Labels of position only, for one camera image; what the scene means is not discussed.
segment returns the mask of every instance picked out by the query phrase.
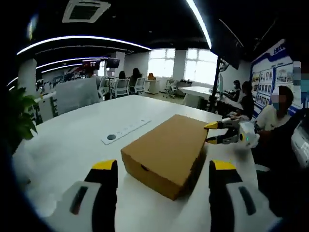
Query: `floor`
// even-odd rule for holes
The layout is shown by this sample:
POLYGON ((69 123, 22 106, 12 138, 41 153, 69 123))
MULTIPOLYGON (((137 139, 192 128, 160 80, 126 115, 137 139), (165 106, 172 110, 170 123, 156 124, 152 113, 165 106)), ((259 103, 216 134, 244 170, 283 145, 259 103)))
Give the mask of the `floor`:
POLYGON ((183 104, 183 98, 184 98, 184 97, 181 97, 181 96, 176 96, 175 98, 166 97, 165 93, 158 93, 158 94, 145 93, 144 96, 149 97, 149 98, 154 98, 154 99, 158 99, 158 100, 171 102, 171 103, 176 103, 176 104, 180 104, 180 105, 183 104))

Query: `white shirt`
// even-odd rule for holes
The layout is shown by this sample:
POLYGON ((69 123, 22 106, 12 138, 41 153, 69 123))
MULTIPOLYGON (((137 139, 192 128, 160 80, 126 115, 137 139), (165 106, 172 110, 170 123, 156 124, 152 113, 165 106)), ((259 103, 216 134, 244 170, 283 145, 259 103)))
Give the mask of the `white shirt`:
POLYGON ((268 105, 262 110, 255 121, 261 129, 271 131, 276 127, 284 125, 290 117, 289 114, 286 114, 283 118, 278 119, 275 107, 268 105))

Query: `ceiling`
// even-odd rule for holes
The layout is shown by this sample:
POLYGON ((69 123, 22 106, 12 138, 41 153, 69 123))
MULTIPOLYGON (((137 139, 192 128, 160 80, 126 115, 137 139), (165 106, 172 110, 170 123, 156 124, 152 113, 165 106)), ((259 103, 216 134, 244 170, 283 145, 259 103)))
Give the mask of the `ceiling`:
MULTIPOLYGON (((38 2, 34 8, 35 14, 32 15, 32 17, 37 15, 38 19, 33 37, 31 40, 27 39, 26 29, 23 29, 23 35, 19 37, 16 45, 16 53, 30 44, 69 35, 114 38, 151 49, 209 48, 186 0, 105 1, 111 6, 95 23, 62 23, 68 0, 38 2)), ((282 19, 282 15, 287 12, 288 15, 292 15, 290 6, 283 5, 279 0, 194 0, 194 2, 207 26, 210 38, 221 28, 228 31, 224 22, 243 44, 242 58, 248 61, 284 38, 281 29, 286 19, 282 19)), ((39 45, 18 55, 16 60, 21 62, 27 58, 35 58, 40 66, 69 58, 105 57, 114 51, 129 54, 147 50, 111 41, 70 39, 39 45)))

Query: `potted plant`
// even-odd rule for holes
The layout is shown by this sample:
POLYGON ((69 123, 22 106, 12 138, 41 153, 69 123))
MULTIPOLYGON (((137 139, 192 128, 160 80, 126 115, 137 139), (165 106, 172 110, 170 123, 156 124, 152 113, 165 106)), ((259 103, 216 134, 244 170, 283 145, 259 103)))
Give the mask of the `potted plant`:
POLYGON ((37 133, 32 116, 28 113, 36 102, 31 95, 25 95, 26 88, 13 88, 8 93, 8 112, 6 112, 7 142, 13 154, 13 166, 17 181, 21 186, 29 183, 34 171, 33 160, 24 149, 25 140, 37 133))

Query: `woman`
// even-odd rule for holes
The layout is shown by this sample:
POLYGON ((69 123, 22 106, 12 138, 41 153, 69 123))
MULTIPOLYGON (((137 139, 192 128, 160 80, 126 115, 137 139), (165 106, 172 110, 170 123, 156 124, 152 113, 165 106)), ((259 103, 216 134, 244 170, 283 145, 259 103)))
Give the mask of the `woman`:
POLYGON ((125 74, 125 71, 121 71, 120 73, 119 73, 119 77, 118 77, 119 79, 126 79, 126 74, 125 74))
POLYGON ((231 99, 232 101, 238 102, 240 91, 241 91, 240 81, 235 80, 233 83, 234 83, 234 91, 230 93, 229 99, 231 99))
POLYGON ((137 78, 140 78, 140 77, 142 77, 142 74, 140 73, 139 69, 138 68, 134 68, 133 69, 133 74, 132 74, 132 76, 130 78, 130 84, 129 85, 130 86, 135 86, 137 78))
POLYGON ((245 96, 240 101, 243 110, 238 114, 246 115, 251 120, 254 111, 254 101, 252 97, 252 85, 250 81, 245 81, 242 84, 242 92, 245 94, 245 96))

